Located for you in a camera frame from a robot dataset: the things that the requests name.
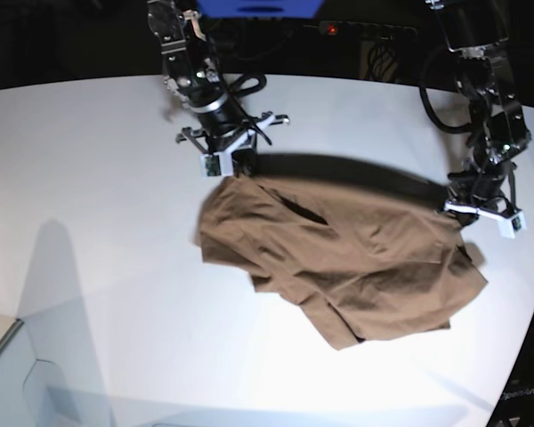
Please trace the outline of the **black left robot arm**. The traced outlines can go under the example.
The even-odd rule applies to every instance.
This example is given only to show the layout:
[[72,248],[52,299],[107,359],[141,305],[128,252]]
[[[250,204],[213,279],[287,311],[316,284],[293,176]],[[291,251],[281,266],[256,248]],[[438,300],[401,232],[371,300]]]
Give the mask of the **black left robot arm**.
[[[462,171],[448,176],[449,195],[442,209],[464,225],[491,219],[503,237],[514,238],[527,227],[516,203],[514,158],[528,148],[531,134],[506,51],[506,20],[495,1],[430,1],[428,6],[444,43],[424,62],[419,95],[431,122],[446,134],[465,134],[470,151]],[[455,63],[457,91],[469,101],[470,120],[463,125],[443,123],[427,95],[428,73],[444,53]]]

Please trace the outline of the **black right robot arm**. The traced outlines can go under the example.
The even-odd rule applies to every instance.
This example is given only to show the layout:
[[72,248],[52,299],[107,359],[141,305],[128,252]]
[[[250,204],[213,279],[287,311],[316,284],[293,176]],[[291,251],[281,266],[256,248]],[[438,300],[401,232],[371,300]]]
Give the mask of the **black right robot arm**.
[[214,41],[200,25],[193,1],[148,1],[148,25],[160,45],[165,85],[195,117],[200,127],[184,127],[175,142],[191,143],[199,152],[206,178],[251,176],[257,169],[257,142],[268,144],[265,130],[288,124],[287,115],[271,111],[254,117],[241,100],[267,85],[263,73],[247,73],[233,82],[220,70]]

